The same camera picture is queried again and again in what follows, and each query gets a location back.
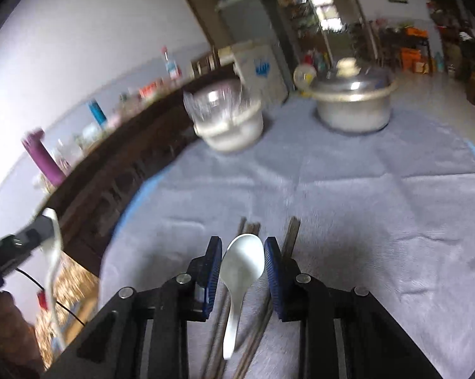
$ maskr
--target spoon handle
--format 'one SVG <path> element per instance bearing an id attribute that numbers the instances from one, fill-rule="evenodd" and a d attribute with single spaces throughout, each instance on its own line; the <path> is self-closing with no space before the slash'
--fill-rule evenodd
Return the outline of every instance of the spoon handle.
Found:
<path id="1" fill-rule="evenodd" d="M 242 306 L 243 299 L 240 298 L 239 301 L 236 301 L 231 295 L 231 311 L 227 320 L 227 328 L 225 328 L 225 336 L 223 337 L 223 359 L 225 360 L 229 360 L 234 353 Z"/>

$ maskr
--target silver bolt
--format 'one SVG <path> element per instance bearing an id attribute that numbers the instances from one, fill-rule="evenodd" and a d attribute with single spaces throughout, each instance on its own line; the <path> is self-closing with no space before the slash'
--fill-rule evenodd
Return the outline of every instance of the silver bolt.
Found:
<path id="1" fill-rule="evenodd" d="M 296 281 L 299 283 L 308 283 L 311 281 L 311 276 L 309 276 L 307 273 L 300 273 L 296 276 Z"/>
<path id="2" fill-rule="evenodd" d="M 357 296 L 369 295 L 369 290 L 365 286 L 356 286 L 354 291 L 355 291 L 355 295 Z"/>
<path id="3" fill-rule="evenodd" d="M 192 277 L 188 273 L 180 273 L 180 275 L 176 276 L 176 282 L 180 283 L 181 285 L 189 283 L 191 280 Z"/>
<path id="4" fill-rule="evenodd" d="M 118 296 L 120 296 L 122 299 L 127 299 L 131 297 L 133 293 L 134 289 L 127 286 L 118 291 Z"/>

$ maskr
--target tiled floor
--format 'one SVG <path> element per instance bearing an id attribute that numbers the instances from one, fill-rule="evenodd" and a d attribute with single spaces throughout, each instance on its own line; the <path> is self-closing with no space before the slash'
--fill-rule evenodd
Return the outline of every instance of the tiled floor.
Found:
<path id="1" fill-rule="evenodd" d="M 422 110 L 451 125 L 475 145 L 475 106 L 466 100 L 463 83 L 436 73 L 400 73 L 399 88 L 392 95 L 394 106 Z"/>

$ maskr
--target white spoon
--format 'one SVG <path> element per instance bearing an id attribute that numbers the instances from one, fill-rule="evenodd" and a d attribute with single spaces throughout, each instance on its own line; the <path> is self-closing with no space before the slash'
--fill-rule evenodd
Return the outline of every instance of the white spoon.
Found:
<path id="1" fill-rule="evenodd" d="M 256 235 L 236 237 L 223 256 L 220 278 L 231 294 L 231 311 L 223 337 L 223 358 L 230 359 L 236 345 L 244 294 L 264 272 L 264 246 Z"/>

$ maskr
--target purple thermos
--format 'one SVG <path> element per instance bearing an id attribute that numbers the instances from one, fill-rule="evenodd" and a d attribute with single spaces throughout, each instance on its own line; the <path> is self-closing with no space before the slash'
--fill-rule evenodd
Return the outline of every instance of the purple thermos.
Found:
<path id="1" fill-rule="evenodd" d="M 51 184 L 53 186 L 59 186 L 66 176 L 42 144 L 41 140 L 44 136 L 45 132 L 39 128 L 27 134 L 27 136 L 22 139 L 22 144 Z"/>

